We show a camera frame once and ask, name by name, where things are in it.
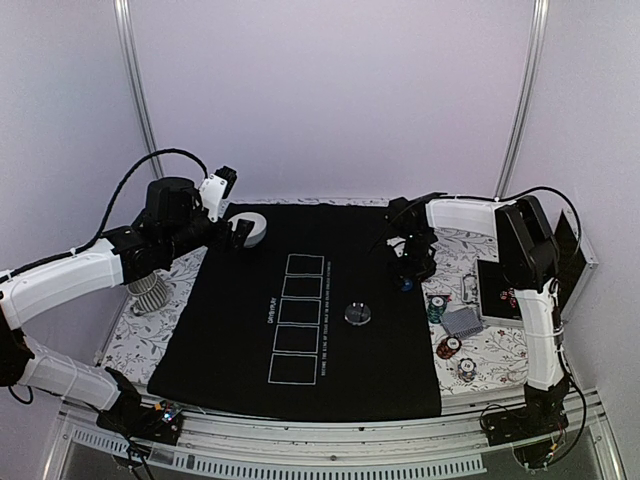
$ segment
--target white wall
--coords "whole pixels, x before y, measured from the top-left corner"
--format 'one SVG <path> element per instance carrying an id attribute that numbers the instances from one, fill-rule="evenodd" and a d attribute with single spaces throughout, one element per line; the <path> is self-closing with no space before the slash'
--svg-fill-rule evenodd
<path id="1" fill-rule="evenodd" d="M 511 192 L 565 191 L 601 265 L 567 328 L 596 383 L 629 478 L 640 472 L 640 3 L 551 2 Z"/>
<path id="2" fill-rule="evenodd" d="M 118 180 L 144 152 L 112 2 L 3 2 L 0 45 L 3 270 L 88 240 Z M 132 220 L 149 179 L 144 168 L 134 177 L 110 225 Z M 43 314 L 26 330 L 90 362 L 123 293 L 94 293 Z M 24 407 L 0 389 L 0 478 L 38 477 L 59 404 L 36 393 Z"/>
<path id="3" fill-rule="evenodd" d="M 533 3 L 140 0 L 131 13 L 159 146 L 238 169 L 237 197 L 380 197 L 493 193 Z"/>

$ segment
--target black panel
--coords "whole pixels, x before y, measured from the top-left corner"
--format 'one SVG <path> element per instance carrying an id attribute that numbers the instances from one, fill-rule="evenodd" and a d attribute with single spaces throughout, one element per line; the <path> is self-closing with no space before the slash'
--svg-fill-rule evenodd
<path id="1" fill-rule="evenodd" d="M 560 304 L 560 310 L 562 311 L 569 301 L 569 297 L 575 289 L 582 272 L 587 266 L 587 260 L 584 258 L 582 250 L 580 250 L 576 254 L 576 257 L 569 261 L 576 249 L 578 240 L 573 234 L 564 212 L 562 212 L 558 220 L 555 236 L 558 246 L 560 247 L 560 260 L 558 261 L 560 292 L 558 293 L 558 302 Z"/>

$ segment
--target white backdrop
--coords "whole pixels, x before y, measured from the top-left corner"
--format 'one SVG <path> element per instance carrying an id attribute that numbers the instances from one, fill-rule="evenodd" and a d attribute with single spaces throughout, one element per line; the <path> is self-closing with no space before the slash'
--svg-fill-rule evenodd
<path id="1" fill-rule="evenodd" d="M 532 13 L 511 0 L 131 5 L 158 146 L 236 168 L 243 198 L 492 194 Z"/>

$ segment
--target aluminum frame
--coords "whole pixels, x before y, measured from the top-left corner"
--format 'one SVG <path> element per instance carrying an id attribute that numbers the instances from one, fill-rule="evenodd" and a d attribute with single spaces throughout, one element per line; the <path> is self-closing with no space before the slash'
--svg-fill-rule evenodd
<path id="1" fill-rule="evenodd" d="M 498 185 L 494 197 L 502 198 L 509 190 L 509 184 L 513 177 L 518 152 L 520 151 L 520 143 L 524 132 L 527 114 L 529 113 L 529 105 L 533 93 L 533 86 L 538 73 L 538 64 L 542 56 L 542 47 L 544 45 L 544 34 L 547 26 L 547 13 L 549 11 L 549 0 L 535 0 L 533 8 L 533 19 L 531 22 L 531 33 L 529 35 L 529 52 L 527 55 L 527 63 L 525 66 L 524 78 L 522 79 L 522 88 L 520 90 L 520 99 L 516 109 L 515 120 L 509 138 L 509 145 L 500 171 Z"/>
<path id="2" fill-rule="evenodd" d="M 624 480 L 604 408 L 594 389 L 585 391 L 589 406 L 586 433 L 591 433 L 600 469 L 606 480 Z M 507 408 L 522 404 L 522 397 L 508 394 L 500 402 Z M 416 468 L 452 465 L 483 453 L 527 445 L 549 438 L 542 435 L 513 444 L 490 447 L 480 429 L 479 416 L 488 403 L 468 403 L 443 411 L 444 417 L 424 420 L 367 423 L 304 423 L 234 418 L 185 412 L 176 447 L 150 444 L 151 465 L 215 478 L 242 478 L 249 469 L 289 472 L 288 478 L 319 479 L 320 474 L 344 473 L 342 478 L 383 478 L 380 472 L 407 472 L 419 478 Z M 576 392 L 565 399 L 569 431 L 580 428 L 582 402 Z M 122 438 L 97 428 L 95 413 L 86 407 L 65 404 L 59 419 L 58 438 L 49 455 L 45 480 L 58 480 L 70 442 L 124 456 Z M 235 470 L 214 472 L 214 465 Z M 460 475 L 430 476 L 457 478 Z M 247 478 L 258 478 L 255 473 Z"/>
<path id="3" fill-rule="evenodd" d="M 147 100 L 142 88 L 142 77 L 140 75 L 140 64 L 136 52 L 136 44 L 131 24 L 131 12 L 129 10 L 129 0 L 114 0 L 116 13 L 116 23 L 118 26 L 118 36 L 120 37 L 120 47 L 122 48 L 122 58 L 131 86 L 131 94 L 142 131 L 142 138 L 148 153 L 158 150 L 156 140 L 151 127 L 151 117 L 147 108 Z M 151 171 L 157 180 L 164 177 L 162 162 L 158 157 L 151 159 Z"/>

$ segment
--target white rectangle outline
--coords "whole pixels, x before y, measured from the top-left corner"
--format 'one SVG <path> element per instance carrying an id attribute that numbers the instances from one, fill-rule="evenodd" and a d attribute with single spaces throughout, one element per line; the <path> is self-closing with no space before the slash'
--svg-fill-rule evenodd
<path id="1" fill-rule="evenodd" d="M 284 294 L 284 289 L 287 286 L 287 279 L 289 278 L 319 278 L 320 279 L 320 292 L 318 293 L 317 297 L 300 297 L 300 296 L 291 296 L 291 295 L 285 295 Z M 324 285 L 324 279 L 322 276 L 320 275 L 285 275 L 284 277 L 284 282 L 282 282 L 282 293 L 280 294 L 280 296 L 282 298 L 317 298 L 317 299 L 321 299 L 322 298 L 322 287 Z"/>
<path id="2" fill-rule="evenodd" d="M 316 329 L 316 351 L 315 352 L 299 352 L 297 350 L 277 350 L 276 349 L 276 342 L 278 340 L 278 329 L 280 327 L 288 327 L 288 328 L 315 328 Z M 280 325 L 276 325 L 276 332 L 273 335 L 273 348 L 272 350 L 274 352 L 278 352 L 278 353 L 299 353 L 301 355 L 317 355 L 318 354 L 318 342 L 320 340 L 320 325 L 302 325 L 302 324 L 290 324 L 290 323 L 285 323 L 285 324 L 280 324 Z"/>
<path id="3" fill-rule="evenodd" d="M 289 273 L 289 261 L 291 257 L 310 257 L 310 258 L 321 258 L 322 259 L 322 267 L 320 268 L 320 273 Z M 305 253 L 290 253 L 287 256 L 287 267 L 284 269 L 285 275 L 290 275 L 292 277 L 295 276 L 310 276 L 310 275 L 324 275 L 324 256 L 323 255 L 307 255 Z"/>
<path id="4" fill-rule="evenodd" d="M 271 380 L 271 372 L 273 371 L 273 357 L 275 357 L 276 355 L 279 355 L 281 357 L 304 357 L 304 358 L 313 358 L 314 360 L 314 364 L 313 364 L 313 383 L 309 383 L 309 382 L 273 382 Z M 316 381 L 318 379 L 318 357 L 316 355 L 288 355 L 288 354 L 282 354 L 282 353 L 277 353 L 277 352 L 273 352 L 271 354 L 271 363 L 269 364 L 269 378 L 267 378 L 267 383 L 272 383 L 275 385 L 315 385 Z"/>
<path id="5" fill-rule="evenodd" d="M 318 323 L 304 323 L 304 322 L 281 322 L 280 314 L 282 313 L 282 302 L 285 300 L 289 302 L 318 302 Z M 276 321 L 277 325 L 308 325 L 315 326 L 320 325 L 320 316 L 322 315 L 322 300 L 316 298 L 298 298 L 298 297 L 284 297 L 280 299 L 280 308 L 278 309 L 278 320 Z"/>

